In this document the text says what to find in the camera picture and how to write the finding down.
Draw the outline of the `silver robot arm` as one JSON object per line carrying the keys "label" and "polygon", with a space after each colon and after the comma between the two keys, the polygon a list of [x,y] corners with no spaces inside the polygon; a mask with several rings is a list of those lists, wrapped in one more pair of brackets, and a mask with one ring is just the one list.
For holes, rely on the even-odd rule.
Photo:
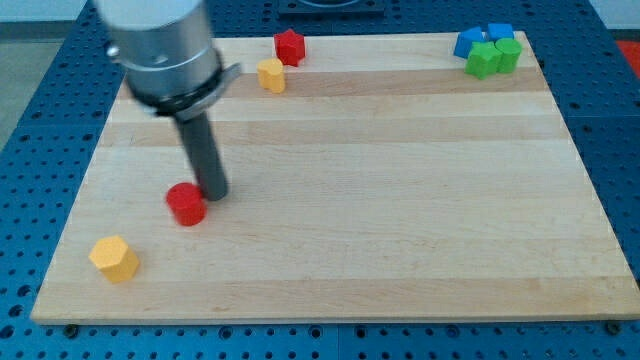
{"label": "silver robot arm", "polygon": [[241,74],[213,42],[204,0],[96,0],[108,27],[107,56],[126,71],[137,101],[187,122],[217,102]]}

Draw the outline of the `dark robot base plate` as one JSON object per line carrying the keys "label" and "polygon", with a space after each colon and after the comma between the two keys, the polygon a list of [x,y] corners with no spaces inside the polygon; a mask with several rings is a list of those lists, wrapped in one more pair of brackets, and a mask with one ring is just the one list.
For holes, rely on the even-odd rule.
{"label": "dark robot base plate", "polygon": [[303,15],[383,14],[385,0],[278,0],[280,17]]}

